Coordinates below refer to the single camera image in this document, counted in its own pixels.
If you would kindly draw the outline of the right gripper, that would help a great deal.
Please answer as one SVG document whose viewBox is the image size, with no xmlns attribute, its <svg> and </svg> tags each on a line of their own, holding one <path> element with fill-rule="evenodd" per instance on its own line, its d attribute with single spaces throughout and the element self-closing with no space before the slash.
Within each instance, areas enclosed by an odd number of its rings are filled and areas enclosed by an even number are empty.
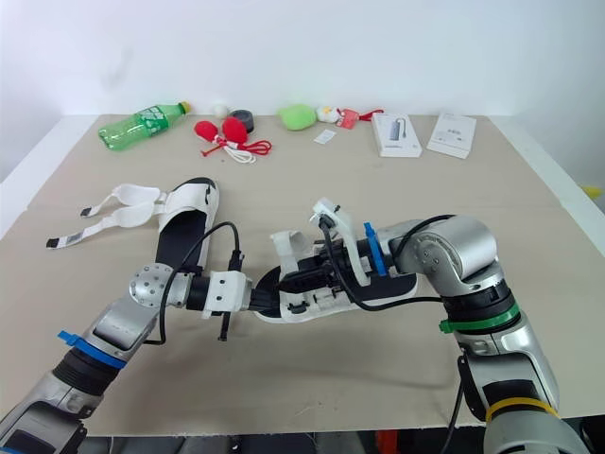
<svg viewBox="0 0 605 454">
<path fill-rule="evenodd" d="M 333 244 L 334 258 L 342 276 L 345 278 L 349 290 L 357 297 L 362 296 L 361 286 L 356 281 L 354 271 L 343 243 Z M 296 292 L 317 290 L 321 288 L 334 288 L 343 291 L 340 281 L 334 271 L 332 262 L 328 257 L 327 250 L 323 245 L 319 252 L 297 262 L 302 277 L 297 279 Z"/>
</svg>

